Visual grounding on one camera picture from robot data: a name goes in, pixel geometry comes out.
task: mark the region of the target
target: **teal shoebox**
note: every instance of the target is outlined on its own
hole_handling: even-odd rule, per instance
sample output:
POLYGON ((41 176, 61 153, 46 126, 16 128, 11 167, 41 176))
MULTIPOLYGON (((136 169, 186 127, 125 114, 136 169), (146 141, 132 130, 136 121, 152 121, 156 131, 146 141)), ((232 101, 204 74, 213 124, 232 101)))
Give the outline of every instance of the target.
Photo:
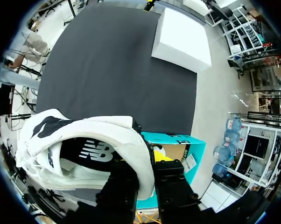
MULTIPOLYGON (((193 178, 197 173, 197 169, 202 161, 206 143, 202 140, 193 138, 189 135, 185 134, 163 134, 163 133, 150 133, 150 132, 142 132, 146 141, 151 144, 160 144, 160 145, 185 145, 184 152, 182 155, 181 162, 185 161, 185 159, 192 155, 194 160, 196 161, 196 165, 187 173, 184 172, 185 178, 189 184, 192 183, 193 178)), ((147 200, 141 201, 138 200, 136 204, 136 209, 151 209, 158 208, 157 204, 157 196, 154 191, 152 197, 147 200)))

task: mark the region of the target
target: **white cabinet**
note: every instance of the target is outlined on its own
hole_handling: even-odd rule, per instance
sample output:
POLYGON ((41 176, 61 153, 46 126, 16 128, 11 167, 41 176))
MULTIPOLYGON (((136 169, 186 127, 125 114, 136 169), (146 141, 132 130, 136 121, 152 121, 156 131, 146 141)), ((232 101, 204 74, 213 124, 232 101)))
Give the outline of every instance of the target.
POLYGON ((225 208, 226 208, 226 207, 222 205, 222 206, 219 207, 219 209, 217 209, 216 212, 220 212, 221 210, 224 210, 225 208))
POLYGON ((229 192, 218 186, 215 182, 211 182, 206 193, 211 195, 220 204, 223 204, 230 195, 229 192))
POLYGON ((226 199, 226 201, 223 203, 223 206, 225 207, 229 207, 231 204, 233 204, 235 201, 237 201, 238 198, 233 196, 233 195, 229 195, 229 197, 226 199))
POLYGON ((219 212, 233 204, 239 198, 238 195, 224 188, 216 181, 212 181, 203 195, 201 202, 207 208, 213 208, 215 212, 219 212))
POLYGON ((221 204, 216 201, 213 197, 211 197, 209 194, 205 193, 204 196, 201 199, 201 202, 207 207, 207 208, 213 208, 214 211, 217 211, 221 204))

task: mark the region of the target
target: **black fabric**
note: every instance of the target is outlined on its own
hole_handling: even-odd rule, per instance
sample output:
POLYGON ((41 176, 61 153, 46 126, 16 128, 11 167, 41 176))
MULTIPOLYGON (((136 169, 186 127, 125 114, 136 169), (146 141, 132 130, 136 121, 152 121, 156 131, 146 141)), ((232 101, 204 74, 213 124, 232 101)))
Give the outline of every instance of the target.
POLYGON ((190 134, 197 74, 151 57, 159 17, 87 6, 51 52, 36 111, 56 108, 70 119, 130 115, 143 131, 190 134))
POLYGON ((81 166, 111 171, 111 165, 122 157, 105 142, 91 138, 73 138, 62 142, 60 158, 67 159, 81 166))
POLYGON ((57 131, 61 127, 64 127, 66 125, 69 125, 73 123, 74 120, 63 120, 60 118, 55 118, 52 116, 46 117, 40 124, 38 124, 33 129, 33 135, 34 137, 38 133, 39 138, 45 138, 47 136, 50 136, 53 132, 57 131))

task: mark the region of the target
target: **white shelf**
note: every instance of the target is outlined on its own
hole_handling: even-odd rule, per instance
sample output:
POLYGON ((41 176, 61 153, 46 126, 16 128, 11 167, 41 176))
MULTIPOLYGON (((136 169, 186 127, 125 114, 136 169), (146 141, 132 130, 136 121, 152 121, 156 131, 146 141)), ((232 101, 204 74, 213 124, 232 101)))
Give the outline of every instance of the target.
POLYGON ((247 53, 248 55, 250 53, 254 53, 256 52, 256 50, 258 49, 263 49, 263 43, 260 39, 260 37, 258 36, 258 33, 254 30, 254 28, 252 27, 251 23, 252 21, 249 21, 246 16, 241 12, 241 9, 243 9, 243 7, 238 7, 236 9, 234 9, 232 12, 233 12, 233 20, 235 21, 235 23, 237 22, 239 25, 236 26, 236 24, 234 24, 232 21, 229 21, 229 24, 231 26, 231 29, 228 30, 228 27, 224 27, 225 25, 223 24, 224 22, 222 22, 222 27, 223 27, 223 30, 224 30, 224 34, 223 36, 226 36, 226 38, 228 39, 228 44, 229 44, 229 47, 231 49, 231 46, 233 46, 233 42, 232 42, 232 35, 234 36, 237 36, 237 38, 239 38, 239 41, 240 41, 240 45, 242 47, 242 51, 236 53, 236 54, 231 54, 228 58, 229 59, 232 59, 234 58, 235 56, 239 56, 239 55, 243 55, 244 53, 247 53), (239 15, 242 17, 244 17, 245 19, 245 23, 241 23, 240 19, 238 18, 239 15), (252 32, 253 32, 253 37, 250 37, 247 30, 246 30, 246 27, 250 27, 252 29, 252 32), (239 33, 239 30, 241 30, 242 33, 244 33, 244 35, 240 35, 239 33), (251 46, 247 46, 244 38, 247 38, 250 42, 250 45, 251 46))
POLYGON ((279 151, 279 158, 278 158, 278 160, 275 164, 274 171, 271 174, 271 176, 269 178, 269 181, 264 178, 266 173, 269 170, 270 165, 271 165, 271 158, 272 158, 272 155, 273 155, 273 152, 274 152, 276 139, 277 139, 277 136, 278 136, 278 132, 281 133, 281 129, 267 127, 267 126, 264 126, 264 125, 248 124, 248 123, 243 123, 242 126, 246 127, 247 131, 245 133, 245 139, 244 139, 245 141, 244 141, 243 149, 241 151, 241 155, 239 157, 239 161, 237 163, 237 166, 236 166, 235 170, 233 170, 229 167, 227 167, 227 170, 230 173, 242 178, 243 180, 246 180, 250 183, 254 183, 254 184, 257 184, 259 186, 262 186, 262 187, 266 188, 271 183, 271 181, 273 179, 273 176, 279 172, 278 165, 281 161, 281 149, 279 151), (252 131, 252 128, 261 129, 262 133, 264 133, 265 136, 260 136, 260 135, 257 135, 257 134, 250 134, 250 131, 252 131), (264 159, 262 159, 260 157, 257 157, 257 156, 254 156, 254 155, 250 155, 250 154, 244 152, 244 148, 245 148, 246 142, 247 142, 247 137, 249 135, 256 136, 256 137, 262 137, 262 138, 268 139, 269 142, 271 141, 271 144, 268 145, 268 149, 267 149, 266 156, 265 156, 264 159), (264 169, 261 177, 258 180, 254 180, 254 179, 250 178, 249 176, 247 176, 247 174, 244 175, 244 174, 241 174, 241 173, 238 172, 239 166, 241 164, 241 161, 242 161, 244 155, 250 156, 254 159, 257 159, 259 161, 263 161, 264 163, 266 163, 265 169, 264 169))

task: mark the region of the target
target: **black table surface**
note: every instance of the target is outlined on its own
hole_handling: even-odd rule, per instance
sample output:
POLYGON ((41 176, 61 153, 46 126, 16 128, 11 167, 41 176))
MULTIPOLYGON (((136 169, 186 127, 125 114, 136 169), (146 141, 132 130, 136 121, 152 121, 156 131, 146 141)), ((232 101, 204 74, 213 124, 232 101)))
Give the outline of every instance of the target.
POLYGON ((159 17, 88 5, 52 49, 36 111, 56 108, 70 119, 130 115, 143 131, 190 134, 197 74, 151 57, 159 17))

